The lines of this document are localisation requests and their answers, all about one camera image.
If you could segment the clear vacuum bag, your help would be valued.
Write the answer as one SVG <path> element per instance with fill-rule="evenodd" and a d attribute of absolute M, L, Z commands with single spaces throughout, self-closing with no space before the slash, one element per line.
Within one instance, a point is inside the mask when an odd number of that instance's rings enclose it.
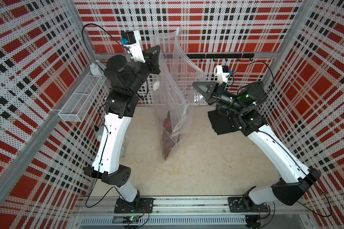
<path fill-rule="evenodd" d="M 192 84 L 205 80 L 204 72 L 183 51 L 181 35 L 182 28 L 179 27 L 170 33 L 159 33 L 153 39 L 153 44 L 161 47 L 161 72 L 152 75 L 153 84 L 160 82 L 158 90 L 152 92 L 154 116 L 161 138 L 163 120 L 168 112 L 172 123 L 172 139 L 177 140 L 180 135 L 180 141 L 171 154 L 190 132 L 194 109 L 203 102 L 202 96 L 194 90 Z"/>

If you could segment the red black plaid shirt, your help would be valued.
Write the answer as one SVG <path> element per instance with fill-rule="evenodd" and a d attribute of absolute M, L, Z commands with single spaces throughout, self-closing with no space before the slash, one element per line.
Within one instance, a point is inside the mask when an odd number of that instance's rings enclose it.
<path fill-rule="evenodd" d="M 162 138 L 161 138 L 161 151 L 164 160 L 167 160 L 168 156 L 171 154 L 175 145 L 180 141 L 180 135 L 177 136 L 177 140 L 173 140 L 172 134 L 172 123 L 170 112 L 167 113 L 167 117 L 163 120 L 162 124 Z"/>

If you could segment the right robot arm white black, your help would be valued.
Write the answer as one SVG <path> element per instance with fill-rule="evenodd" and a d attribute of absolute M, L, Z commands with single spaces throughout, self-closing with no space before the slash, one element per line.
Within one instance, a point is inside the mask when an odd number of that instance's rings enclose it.
<path fill-rule="evenodd" d="M 214 131 L 218 135 L 241 132 L 263 151 L 280 176 L 271 186 L 249 189 L 243 196 L 250 204 L 277 200 L 292 206 L 320 178 L 318 170 L 308 168 L 287 149 L 257 111 L 267 99 L 263 82 L 248 84 L 238 94 L 226 90 L 226 83 L 193 82 L 193 88 L 216 106 L 208 112 Z"/>

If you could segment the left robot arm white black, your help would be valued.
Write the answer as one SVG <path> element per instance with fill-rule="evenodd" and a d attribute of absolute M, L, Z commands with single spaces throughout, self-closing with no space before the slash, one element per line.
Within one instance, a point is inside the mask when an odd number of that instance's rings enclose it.
<path fill-rule="evenodd" d="M 140 205 L 140 193 L 129 180 L 131 168 L 119 163 L 126 130 L 133 118 L 140 99 L 138 91 L 151 74 L 160 74 L 160 46 L 142 51 L 142 60 L 127 61 L 123 55 L 115 55 L 107 61 L 104 75 L 111 82 L 111 90 L 105 102 L 104 130 L 97 156 L 84 168 L 88 177 L 100 179 L 115 188 L 122 203 L 136 209 Z"/>

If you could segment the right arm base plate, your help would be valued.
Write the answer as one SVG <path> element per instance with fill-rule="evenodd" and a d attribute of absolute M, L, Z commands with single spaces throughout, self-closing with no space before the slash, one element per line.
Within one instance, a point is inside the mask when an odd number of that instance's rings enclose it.
<path fill-rule="evenodd" d="M 228 206 L 230 212 L 248 212 L 248 213 L 268 213 L 269 208 L 266 204 L 256 205 L 249 198 L 240 197 L 229 197 Z"/>

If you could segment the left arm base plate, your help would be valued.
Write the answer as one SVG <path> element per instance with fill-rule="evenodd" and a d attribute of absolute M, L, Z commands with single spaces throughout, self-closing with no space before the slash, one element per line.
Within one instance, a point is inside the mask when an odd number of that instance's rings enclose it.
<path fill-rule="evenodd" d="M 154 198 L 137 197 L 133 202 L 127 202 L 121 198 L 116 201 L 115 214 L 131 214 L 131 213 L 152 213 Z"/>

